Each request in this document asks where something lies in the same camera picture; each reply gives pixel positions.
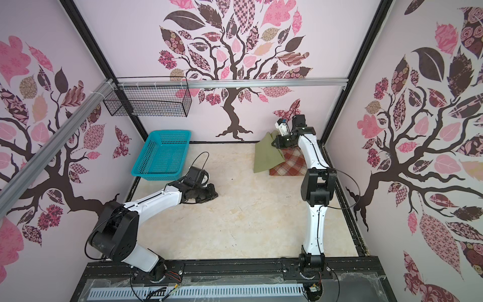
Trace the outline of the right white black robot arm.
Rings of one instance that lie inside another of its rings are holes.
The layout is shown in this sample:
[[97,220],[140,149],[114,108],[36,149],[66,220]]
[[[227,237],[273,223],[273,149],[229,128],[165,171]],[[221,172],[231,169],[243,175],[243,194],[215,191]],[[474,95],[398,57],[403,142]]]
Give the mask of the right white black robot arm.
[[308,209],[308,224],[305,239],[299,254],[299,272],[305,279],[309,273],[325,268],[325,218],[333,199],[337,171],[323,159],[311,127],[296,127],[292,132],[286,123],[276,125],[277,136],[272,146],[278,149],[300,148],[307,171],[301,184],[301,198]]

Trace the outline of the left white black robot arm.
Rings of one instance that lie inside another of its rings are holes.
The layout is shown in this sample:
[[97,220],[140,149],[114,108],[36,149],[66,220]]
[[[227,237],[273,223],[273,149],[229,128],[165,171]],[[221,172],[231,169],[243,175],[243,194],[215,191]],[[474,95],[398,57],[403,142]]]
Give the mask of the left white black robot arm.
[[123,262],[138,269],[151,282],[165,278],[165,260],[138,243],[138,229],[153,216],[184,203],[199,204],[218,197],[213,184],[172,181],[163,190],[137,201],[121,204],[110,201],[86,245],[93,247],[113,262]]

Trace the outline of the olive and white skirt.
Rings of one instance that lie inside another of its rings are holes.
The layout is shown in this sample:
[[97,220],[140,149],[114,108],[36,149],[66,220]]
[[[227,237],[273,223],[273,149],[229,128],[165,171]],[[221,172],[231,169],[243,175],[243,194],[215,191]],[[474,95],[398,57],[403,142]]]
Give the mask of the olive and white skirt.
[[272,146],[278,131],[267,132],[265,137],[255,144],[254,173],[268,171],[285,162],[283,153]]

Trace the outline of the red plaid skirt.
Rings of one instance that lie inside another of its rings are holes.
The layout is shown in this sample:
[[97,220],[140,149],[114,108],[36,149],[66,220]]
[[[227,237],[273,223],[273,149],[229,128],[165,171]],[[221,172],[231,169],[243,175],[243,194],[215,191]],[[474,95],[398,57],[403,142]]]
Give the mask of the red plaid skirt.
[[269,170],[270,176],[304,176],[306,161],[299,147],[282,150],[284,162]]

